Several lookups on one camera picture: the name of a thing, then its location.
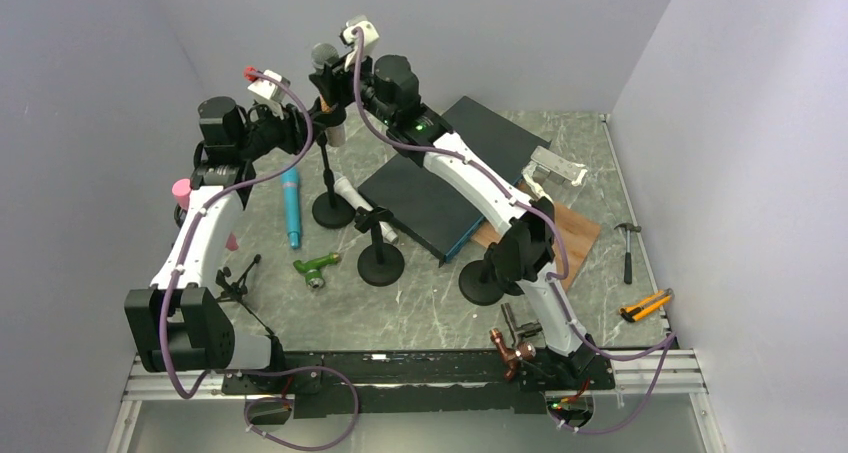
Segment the blue toy microphone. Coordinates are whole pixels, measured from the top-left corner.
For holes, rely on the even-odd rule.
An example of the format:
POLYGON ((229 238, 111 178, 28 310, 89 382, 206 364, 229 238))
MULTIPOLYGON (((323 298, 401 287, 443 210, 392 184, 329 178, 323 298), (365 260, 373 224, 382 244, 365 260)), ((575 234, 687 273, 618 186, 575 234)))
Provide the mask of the blue toy microphone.
POLYGON ((295 167, 281 175, 285 225, 289 245, 292 249, 301 247, 302 224, 300 210, 300 176, 295 167))

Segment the glitter copper microphone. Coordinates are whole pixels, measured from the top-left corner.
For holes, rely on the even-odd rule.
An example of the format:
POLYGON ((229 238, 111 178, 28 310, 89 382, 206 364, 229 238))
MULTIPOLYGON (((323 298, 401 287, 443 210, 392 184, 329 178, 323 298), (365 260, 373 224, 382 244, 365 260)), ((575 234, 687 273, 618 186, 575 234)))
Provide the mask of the glitter copper microphone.
POLYGON ((310 76, 310 81, 319 91, 319 108, 325 116, 327 142, 331 147, 338 148, 346 142, 346 111, 339 104, 339 88, 334 83, 333 75, 333 67, 340 62, 340 56, 335 46, 319 43, 312 48, 311 61, 315 72, 310 76))

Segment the white microphone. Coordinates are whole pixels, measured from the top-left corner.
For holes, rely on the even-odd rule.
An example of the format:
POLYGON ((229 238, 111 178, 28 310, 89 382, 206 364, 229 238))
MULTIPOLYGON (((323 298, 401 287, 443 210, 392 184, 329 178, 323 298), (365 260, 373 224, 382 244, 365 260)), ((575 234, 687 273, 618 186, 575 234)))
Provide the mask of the white microphone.
MULTIPOLYGON (((358 192, 356 187, 350 180, 341 173, 334 172, 333 190, 340 195, 354 210, 363 208, 367 211, 372 211, 373 206, 358 192)), ((382 236, 387 243, 396 245, 398 243, 398 235, 387 221, 379 222, 382 231, 382 236)))

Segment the tall black microphone stand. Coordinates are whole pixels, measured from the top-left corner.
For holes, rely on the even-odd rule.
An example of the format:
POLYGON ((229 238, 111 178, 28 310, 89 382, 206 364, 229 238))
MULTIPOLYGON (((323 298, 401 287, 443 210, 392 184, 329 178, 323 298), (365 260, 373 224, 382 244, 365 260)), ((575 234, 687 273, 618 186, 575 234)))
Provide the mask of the tall black microphone stand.
POLYGON ((317 196, 312 203, 312 216, 316 223, 324 228, 340 229, 353 220, 355 213, 348 201, 335 192, 336 174, 330 166, 328 148, 341 147, 346 143, 346 112, 337 105, 328 104, 324 97, 319 95, 310 114, 318 130, 316 143, 320 149, 325 186, 325 192, 317 196))

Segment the short black clip stand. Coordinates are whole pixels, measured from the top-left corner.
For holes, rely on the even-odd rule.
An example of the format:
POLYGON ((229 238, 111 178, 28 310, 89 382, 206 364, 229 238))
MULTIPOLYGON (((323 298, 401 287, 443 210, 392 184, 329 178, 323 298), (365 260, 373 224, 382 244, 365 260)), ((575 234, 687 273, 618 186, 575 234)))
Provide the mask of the short black clip stand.
POLYGON ((354 227, 361 233, 368 232, 371 244, 363 249, 357 260, 357 271, 361 279, 375 287, 389 286, 399 280, 405 269, 401 251, 384 240, 381 223, 389 222, 393 214, 386 208, 366 210, 358 207, 354 227))

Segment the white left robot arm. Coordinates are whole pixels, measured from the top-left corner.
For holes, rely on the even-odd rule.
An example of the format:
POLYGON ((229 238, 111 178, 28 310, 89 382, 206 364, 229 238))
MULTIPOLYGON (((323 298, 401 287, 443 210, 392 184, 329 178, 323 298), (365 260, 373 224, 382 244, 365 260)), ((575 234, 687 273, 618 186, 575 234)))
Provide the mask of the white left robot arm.
POLYGON ((308 113, 293 104, 279 113, 259 103, 244 109, 218 96, 198 114, 203 139, 186 216, 165 263, 148 287, 128 293, 124 311, 147 371, 248 370, 258 390, 272 393, 288 375, 279 340, 237 332, 212 290, 256 182, 254 161, 276 148, 298 154, 309 146, 308 113))

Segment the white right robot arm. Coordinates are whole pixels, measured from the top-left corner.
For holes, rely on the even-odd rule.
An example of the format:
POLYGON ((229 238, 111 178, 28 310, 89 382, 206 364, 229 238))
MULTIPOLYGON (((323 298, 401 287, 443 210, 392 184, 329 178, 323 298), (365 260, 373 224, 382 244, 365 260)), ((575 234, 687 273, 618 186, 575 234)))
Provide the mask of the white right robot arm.
POLYGON ((369 71, 355 54, 316 53, 310 80, 329 110, 320 119, 338 126, 345 109, 355 104, 363 117, 386 125, 382 141, 420 168, 439 177, 473 205, 499 234, 487 257, 470 264, 489 276, 472 288, 492 288, 500 299, 519 289, 537 315, 557 384, 574 388, 585 380, 599 354, 586 328, 576 318, 561 282, 568 275, 557 259, 565 256, 548 199, 533 199, 485 164, 453 126, 427 106, 408 59, 386 55, 369 71))

